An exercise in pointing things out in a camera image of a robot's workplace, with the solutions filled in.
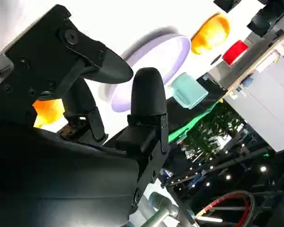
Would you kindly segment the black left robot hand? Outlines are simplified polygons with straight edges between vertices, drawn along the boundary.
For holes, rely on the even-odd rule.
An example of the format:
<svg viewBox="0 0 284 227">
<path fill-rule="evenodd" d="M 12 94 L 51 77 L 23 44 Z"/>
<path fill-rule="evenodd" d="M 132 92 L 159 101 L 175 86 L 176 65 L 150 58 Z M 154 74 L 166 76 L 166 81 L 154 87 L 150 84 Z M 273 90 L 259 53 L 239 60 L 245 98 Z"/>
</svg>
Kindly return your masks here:
<svg viewBox="0 0 284 227">
<path fill-rule="evenodd" d="M 260 37 L 274 29 L 284 19 L 284 0 L 214 0 L 226 14 L 232 31 L 251 31 Z"/>
</svg>

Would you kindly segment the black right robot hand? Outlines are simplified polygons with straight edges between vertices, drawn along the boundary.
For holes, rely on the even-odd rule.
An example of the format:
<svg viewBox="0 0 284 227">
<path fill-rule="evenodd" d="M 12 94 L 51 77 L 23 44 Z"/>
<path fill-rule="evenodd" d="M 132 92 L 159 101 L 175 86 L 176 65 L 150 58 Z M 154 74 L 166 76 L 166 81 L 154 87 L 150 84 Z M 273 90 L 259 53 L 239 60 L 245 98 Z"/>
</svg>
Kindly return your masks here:
<svg viewBox="0 0 284 227">
<path fill-rule="evenodd" d="M 169 153 L 156 68 L 131 67 L 55 5 L 0 53 L 0 227 L 125 227 Z M 86 80 L 133 81 L 108 138 Z"/>
</svg>

